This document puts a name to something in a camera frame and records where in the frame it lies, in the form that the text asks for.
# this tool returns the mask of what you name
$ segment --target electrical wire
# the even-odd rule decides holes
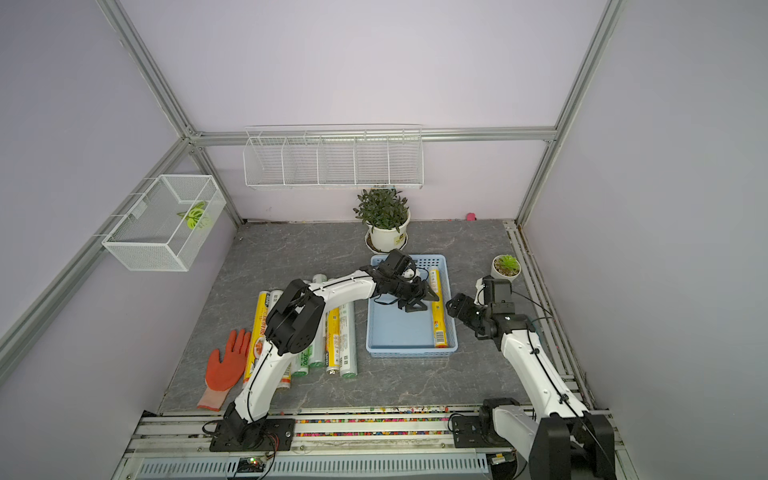
[[[560,399],[560,403],[564,403],[565,406],[568,407],[569,410],[571,410],[571,413],[574,414],[574,417],[578,419],[579,423],[581,423],[581,426],[584,428],[584,430],[587,431],[590,437],[594,440],[594,444],[598,446],[601,452],[603,452],[603,456],[606,460],[608,460],[608,463],[611,464],[611,457],[608,456],[605,449],[602,445],[600,445],[600,442],[598,442],[598,438],[594,436],[594,433],[584,424],[584,420],[576,413],[576,410],[571,406],[570,399],[567,395],[560,393],[560,390],[558,390],[558,387],[554,384],[554,381],[552,380],[552,377],[549,376],[549,372],[547,372],[547,369],[544,367],[544,363],[541,361],[540,358],[538,358],[538,349],[533,346],[533,342],[531,341],[531,332],[529,330],[525,331],[528,334],[528,343],[531,344],[531,355],[536,357],[536,360],[538,361],[538,364],[541,365],[541,369],[544,370],[544,374],[547,376],[547,380],[552,384],[552,388],[554,389],[554,392],[558,395],[558,398]]]
[[[202,426],[202,429],[203,429],[203,433],[204,433],[205,435],[209,436],[209,437],[215,437],[215,436],[216,436],[216,430],[214,429],[214,430],[211,432],[211,431],[209,431],[209,430],[206,430],[206,429],[205,429],[205,427],[206,427],[207,425],[210,425],[211,423],[218,423],[218,422],[220,422],[220,421],[221,421],[221,420],[219,420],[219,419],[216,419],[216,420],[210,420],[209,422],[205,422],[205,423],[203,424],[203,426]]]
[[[451,425],[453,425],[453,417],[462,417],[464,419],[468,418],[468,416],[462,415],[461,413],[452,413],[451,415],[449,415],[448,421],[447,421],[447,423],[448,423],[447,426],[448,426],[448,431],[451,432],[451,433],[455,432],[455,430],[451,428]]]
[[[272,439],[272,445],[274,445],[274,446],[275,446],[275,450],[274,450],[274,452],[272,453],[272,456],[271,456],[271,457],[268,457],[268,458],[271,458],[271,459],[272,459],[272,461],[270,462],[270,466],[269,466],[269,467],[266,469],[266,471],[264,472],[264,474],[263,474],[263,475],[261,475],[261,476],[259,477],[259,479],[260,479],[260,480],[261,480],[262,478],[265,478],[265,477],[266,477],[266,475],[267,475],[268,473],[270,473],[270,470],[272,470],[272,465],[274,465],[274,464],[275,464],[275,457],[277,457],[277,449],[280,447],[280,439],[278,439],[278,438],[277,438],[277,435],[273,435],[273,434],[271,434],[271,433],[270,433],[270,434],[269,434],[269,437],[270,437],[270,439]]]
[[[534,301],[534,300],[533,300],[531,297],[529,297],[529,296],[525,296],[525,295],[523,295],[522,293],[519,293],[519,292],[515,292],[515,291],[514,291],[514,290],[512,290],[512,289],[510,289],[509,291],[511,291],[512,293],[515,293],[515,294],[517,294],[517,295],[519,295],[519,296],[523,297],[524,299],[526,299],[527,301],[529,301],[529,302],[531,302],[531,303],[533,303],[533,304],[535,304],[535,305],[539,305],[539,306],[541,307],[541,309],[542,309],[542,310],[544,310],[546,313],[549,313],[549,314],[550,314],[550,315],[552,315],[552,316],[554,315],[554,313],[552,313],[552,312],[550,312],[549,310],[545,309],[543,305],[541,305],[539,302],[536,302],[536,301]]]
[[[248,410],[248,416],[250,417],[251,423],[253,423],[253,413],[250,412],[250,393],[251,393],[251,390],[253,390],[253,384],[256,383],[256,377],[259,375],[259,372],[261,371],[261,367],[263,367],[267,361],[266,356],[269,356],[269,354],[272,353],[272,348],[274,347],[274,344],[272,344],[271,342],[269,342],[269,344],[270,344],[270,349],[264,354],[265,355],[264,361],[262,361],[262,363],[259,365],[259,368],[256,370],[256,373],[253,374],[252,376],[253,381],[250,383],[250,385],[248,385],[248,395],[246,395],[245,397],[245,408]]]

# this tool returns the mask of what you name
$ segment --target work glove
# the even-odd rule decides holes
[[[215,349],[208,357],[208,367],[205,371],[205,384],[207,386],[203,397],[197,403],[199,409],[209,409],[215,412],[221,410],[227,393],[237,384],[245,372],[245,363],[248,357],[250,345],[250,332],[242,329],[230,332],[227,340],[227,348],[224,350],[224,359],[219,361],[219,349]]]

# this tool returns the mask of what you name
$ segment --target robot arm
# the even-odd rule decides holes
[[[266,342],[254,374],[228,405],[211,450],[257,449],[266,434],[266,414],[280,379],[293,357],[315,338],[323,315],[345,303],[384,293],[394,295],[398,307],[406,312],[426,310],[424,300],[438,300],[429,282],[417,274],[411,257],[399,250],[392,251],[378,266],[362,266],[324,283],[291,281],[266,318]]]
[[[565,385],[531,320],[515,314],[511,293],[509,280],[487,276],[478,281],[474,301],[460,293],[446,303],[448,314],[474,330],[475,337],[494,341],[538,415],[536,422],[514,399],[485,400],[479,430],[486,446],[509,442],[530,464],[533,480],[567,479],[577,470],[579,478],[614,479],[613,427],[604,415],[590,414]]]

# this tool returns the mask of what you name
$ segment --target aluminum frame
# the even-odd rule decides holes
[[[11,329],[0,339],[0,385],[11,375],[13,369],[23,359],[24,355],[34,345],[40,335],[45,331],[51,321],[61,311],[68,300],[77,292],[80,285],[85,281],[88,275],[104,258],[106,252],[101,245],[101,237],[110,231],[118,218],[121,217],[135,202],[135,195],[143,192],[148,184],[159,174],[171,173],[174,167],[184,157],[189,154],[200,171],[214,177],[220,185],[220,189],[227,200],[227,212],[236,226],[243,222],[242,217],[237,213],[234,202],[231,199],[224,183],[221,181],[213,162],[207,155],[205,147],[225,146],[225,145],[245,145],[247,135],[245,132],[198,132],[189,122],[188,117],[175,98],[172,90],[164,79],[160,69],[155,64],[146,46],[142,42],[130,19],[127,17],[122,5],[118,0],[97,0],[105,17],[112,25],[113,29],[120,38],[121,44],[128,50],[139,71],[151,89],[161,110],[167,116],[169,122],[177,132],[179,139],[173,144],[169,151],[158,161],[155,167],[147,174],[134,190],[127,195],[126,199],[114,211],[98,229],[96,234],[80,249],[70,263],[56,276],[51,284],[44,290],[39,298],[27,309],[20,319],[11,327]],[[530,257],[525,249],[525,238],[522,235],[521,228],[525,225],[532,208],[535,205],[541,188],[544,185],[549,172],[557,158],[557,154],[567,133],[573,123],[574,117],[578,112],[578,107],[583,100],[584,93],[594,75],[594,71],[599,64],[601,56],[604,53],[608,39],[610,38],[616,25],[619,14],[624,7],[625,0],[607,0],[604,13],[598,28],[592,38],[590,47],[584,57],[581,68],[574,81],[568,99],[561,111],[558,121],[554,127],[487,127],[487,128],[436,128],[426,129],[423,132],[424,141],[514,141],[514,140],[541,140],[549,143],[530,187],[525,195],[523,204],[518,213],[517,224],[509,224],[508,232],[510,239],[518,245],[518,252],[524,258],[526,263],[525,275],[529,290],[537,298],[542,300],[542,304],[548,306],[548,310],[554,313],[548,292],[541,282],[541,274],[535,260]],[[586,383],[578,368],[575,356],[570,347],[565,332],[561,330],[558,321],[548,323],[549,334],[545,335],[547,343],[551,342],[559,347],[560,352],[554,352],[562,364],[563,372],[561,376],[574,392],[580,390],[583,393],[584,401],[592,405],[591,394],[586,389]],[[351,412],[355,409],[340,409],[344,412]],[[181,421],[180,417],[170,417]],[[213,419],[212,416],[197,417],[200,424],[206,420]],[[203,445],[206,439],[189,439],[186,437],[168,438],[162,435],[162,439],[143,439],[141,437],[131,440],[131,444],[152,443],[161,445],[164,449],[172,449],[173,452],[188,452],[186,455],[204,455]],[[631,461],[623,449],[617,445],[617,476],[618,478],[633,479],[637,474],[632,468]],[[346,454],[345,449],[334,451],[336,455]],[[133,452],[127,452],[124,460],[118,466],[114,478],[126,477],[126,472],[130,468],[141,464],[141,457]]]
[[[120,38],[120,43],[128,50],[128,54],[133,59],[134,63],[139,69],[141,76],[147,82],[147,86],[152,90],[152,94],[157,99],[157,103],[160,105],[160,109],[165,113],[171,126],[173,126],[176,134],[182,141],[189,144],[188,138],[193,136],[196,131],[189,121],[189,118],[184,113],[184,110],[179,105],[176,96],[165,81],[165,77],[160,71],[157,64],[154,62],[152,55],[147,50],[147,46],[141,40],[136,28],[131,20],[128,18],[123,6],[119,0],[96,0],[104,16],[107,17],[110,25],[114,29],[115,33]],[[237,213],[232,197],[230,196],[227,188],[221,181],[221,178],[216,172],[213,164],[210,162],[210,158],[202,147],[196,147],[190,144],[190,156],[192,157],[200,172],[206,175],[212,175],[214,180],[219,184],[221,193],[224,195],[224,200],[227,201],[227,212],[235,223],[235,227],[239,227],[243,222],[243,218]]]
[[[334,132],[344,135],[357,135],[364,137],[365,130],[323,130],[323,131],[305,131],[288,130],[280,132],[270,132],[282,136],[301,136],[307,135],[333,135]],[[502,140],[554,140],[557,131],[554,127],[488,127],[488,128],[423,128],[422,141],[502,141]],[[224,132],[199,132],[190,138],[190,142],[197,147],[222,147],[222,146],[245,146],[248,141],[246,131],[224,131]]]
[[[518,216],[515,219],[520,227],[524,227],[531,216],[536,200],[538,200],[541,189],[544,187],[544,183],[547,181],[547,177],[557,160],[563,141],[568,136],[581,102],[584,100],[584,95],[587,93],[594,73],[598,69],[605,48],[611,39],[611,35],[614,33],[625,5],[626,0],[608,0],[605,5],[598,28],[589,44],[589,49],[584,56],[565,105],[563,105],[563,110],[560,112],[558,122],[554,126],[557,134],[548,142],[547,148],[544,150],[544,155],[541,158],[541,162],[539,162],[531,185],[525,193]]]

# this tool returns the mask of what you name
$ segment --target mesh basket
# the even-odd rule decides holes
[[[210,175],[160,175],[102,244],[129,270],[187,272],[226,204]]]
[[[420,129],[285,134],[248,132],[245,183],[279,188],[412,187],[424,184]]]

